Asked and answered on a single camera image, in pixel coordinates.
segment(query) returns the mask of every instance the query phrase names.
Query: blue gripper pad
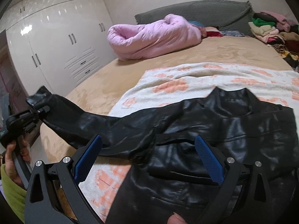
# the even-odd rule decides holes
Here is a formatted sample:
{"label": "blue gripper pad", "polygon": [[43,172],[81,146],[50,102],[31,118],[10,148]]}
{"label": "blue gripper pad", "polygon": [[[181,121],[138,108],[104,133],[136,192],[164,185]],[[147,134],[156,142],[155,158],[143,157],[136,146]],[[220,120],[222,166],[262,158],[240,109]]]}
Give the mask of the blue gripper pad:
{"label": "blue gripper pad", "polygon": [[89,171],[102,149],[102,146],[102,137],[97,135],[89,147],[85,150],[80,160],[74,166],[74,180],[77,185],[86,180]]}
{"label": "blue gripper pad", "polygon": [[223,176],[223,167],[215,157],[211,149],[207,146],[205,141],[201,138],[201,136],[197,136],[195,138],[195,150],[197,154],[200,156],[202,163],[204,164],[207,172],[209,173],[213,182],[222,184],[224,181]]}

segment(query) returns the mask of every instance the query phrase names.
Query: gray headboard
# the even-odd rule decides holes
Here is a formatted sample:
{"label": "gray headboard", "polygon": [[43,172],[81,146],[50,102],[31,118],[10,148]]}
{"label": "gray headboard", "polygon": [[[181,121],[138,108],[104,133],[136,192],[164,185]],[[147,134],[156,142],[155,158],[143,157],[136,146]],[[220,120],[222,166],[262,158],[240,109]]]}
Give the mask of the gray headboard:
{"label": "gray headboard", "polygon": [[138,24],[149,24],[163,19],[170,13],[183,16],[188,21],[198,21],[206,27],[238,30],[245,35],[253,36],[248,26],[253,15],[249,1],[202,0],[178,3],[137,14],[135,19]]}

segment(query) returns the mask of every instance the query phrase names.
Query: white wardrobe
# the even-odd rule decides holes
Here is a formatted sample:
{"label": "white wardrobe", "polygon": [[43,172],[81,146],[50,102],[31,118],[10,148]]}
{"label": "white wardrobe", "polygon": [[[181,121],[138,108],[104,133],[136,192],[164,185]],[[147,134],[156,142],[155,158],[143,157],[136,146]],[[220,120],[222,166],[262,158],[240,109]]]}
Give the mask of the white wardrobe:
{"label": "white wardrobe", "polygon": [[107,41],[112,21],[104,0],[23,0],[3,18],[11,59],[29,95],[45,85],[66,96],[117,57]]}

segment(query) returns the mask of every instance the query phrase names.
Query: white blanket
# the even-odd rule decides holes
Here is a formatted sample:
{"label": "white blanket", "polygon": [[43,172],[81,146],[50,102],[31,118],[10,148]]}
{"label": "white blanket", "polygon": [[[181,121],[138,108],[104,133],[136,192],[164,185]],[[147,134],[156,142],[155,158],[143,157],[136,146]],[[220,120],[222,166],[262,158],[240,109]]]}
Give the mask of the white blanket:
{"label": "white blanket", "polygon": [[[146,71],[137,85],[115,104],[109,116],[123,117],[145,108],[206,97],[216,86],[227,91],[247,87],[262,101],[291,107],[298,125],[298,73],[211,62]],[[130,165],[113,165],[103,158],[98,160],[101,162],[94,164],[80,188],[101,219],[106,220]]]}

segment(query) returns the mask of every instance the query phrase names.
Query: fingernail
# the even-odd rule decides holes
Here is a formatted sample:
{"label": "fingernail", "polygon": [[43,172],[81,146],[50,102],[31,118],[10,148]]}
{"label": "fingernail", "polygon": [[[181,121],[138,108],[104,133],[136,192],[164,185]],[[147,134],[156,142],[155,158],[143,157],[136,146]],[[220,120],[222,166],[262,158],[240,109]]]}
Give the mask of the fingernail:
{"label": "fingernail", "polygon": [[185,220],[177,213],[173,212],[173,214],[175,215],[175,217],[183,222],[185,222]]}

